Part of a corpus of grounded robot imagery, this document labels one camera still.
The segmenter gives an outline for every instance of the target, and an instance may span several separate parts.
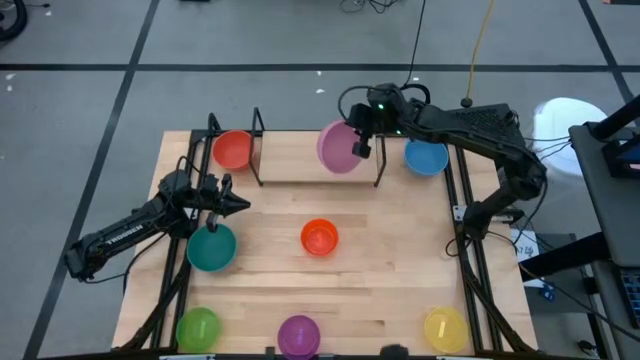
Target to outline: plastic bowl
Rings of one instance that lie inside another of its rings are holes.
[[[320,347],[320,329],[307,316],[292,316],[280,326],[278,347],[289,360],[311,359]]]
[[[462,351],[469,341],[466,321],[451,307],[431,311],[424,321],[424,334],[434,348],[445,354]]]
[[[220,271],[231,264],[238,249],[236,237],[228,227],[218,224],[215,233],[206,226],[196,230],[187,243],[187,258],[198,270]]]
[[[407,141],[404,162],[414,173],[422,176],[439,174],[449,163],[449,151],[443,144]]]
[[[338,245],[338,230],[329,220],[309,221],[300,234],[302,246],[312,255],[328,255]]]
[[[355,169],[361,159],[353,155],[351,149],[358,140],[358,135],[343,120],[332,122],[318,136],[316,151],[320,162],[335,174]]]
[[[243,170],[249,166],[251,135],[242,130],[231,130],[220,135],[213,144],[213,158],[227,170]]]
[[[178,322],[176,340],[185,352],[207,352],[220,336],[218,316],[211,310],[199,307],[189,310]]]

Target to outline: orange bowl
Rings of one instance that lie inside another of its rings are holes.
[[[213,144],[213,158],[227,170],[243,170],[249,166],[251,135],[231,130],[220,135]]]
[[[338,245],[338,230],[329,220],[313,219],[300,234],[302,246],[312,255],[328,255]]]

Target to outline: wooden table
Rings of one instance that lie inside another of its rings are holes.
[[[150,196],[186,154],[189,134],[165,132]],[[265,347],[277,346],[278,328],[286,318],[305,314],[320,327],[321,353],[378,354],[391,343],[407,346],[412,355],[437,353],[424,337],[425,316],[434,307],[452,306],[466,317],[463,280],[458,260],[444,253],[453,238],[444,175],[412,175],[403,149],[403,139],[387,139],[388,165],[378,188],[337,183],[259,187],[250,171],[233,174],[234,192],[251,201],[250,209],[222,220],[238,238],[237,259],[222,273],[192,271],[187,297],[187,309],[206,306],[222,320],[223,335],[211,352],[263,354]],[[464,203],[455,151],[450,154],[458,200]],[[498,186],[495,167],[472,153],[466,158],[473,193],[483,199]],[[221,167],[211,161],[210,171],[221,176]],[[330,258],[312,258],[300,244],[303,225],[318,217],[330,219],[339,231],[340,243]],[[510,234],[506,225],[493,224],[491,230]],[[168,244],[161,241],[133,267],[114,346],[126,342],[157,303]],[[496,305],[536,347],[511,245],[489,235],[484,247]],[[172,305],[162,344],[169,342],[173,311]],[[489,348],[481,305],[478,314]],[[462,353],[472,352],[469,344]]]

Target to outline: green bowl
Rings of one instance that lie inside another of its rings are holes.
[[[206,226],[196,230],[187,244],[187,258],[195,268],[213,272],[231,264],[238,250],[236,237],[228,227],[219,224],[215,233]]]
[[[180,350],[187,353],[207,352],[216,343],[222,327],[216,314],[204,307],[189,310],[176,329]]]

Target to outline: purple bowl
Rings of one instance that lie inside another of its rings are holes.
[[[307,316],[292,316],[280,326],[278,346],[289,360],[308,360],[320,347],[320,329]]]
[[[343,120],[336,120],[325,127],[318,136],[316,150],[324,167],[336,174],[355,169],[360,158],[351,153],[353,144],[359,140]]]

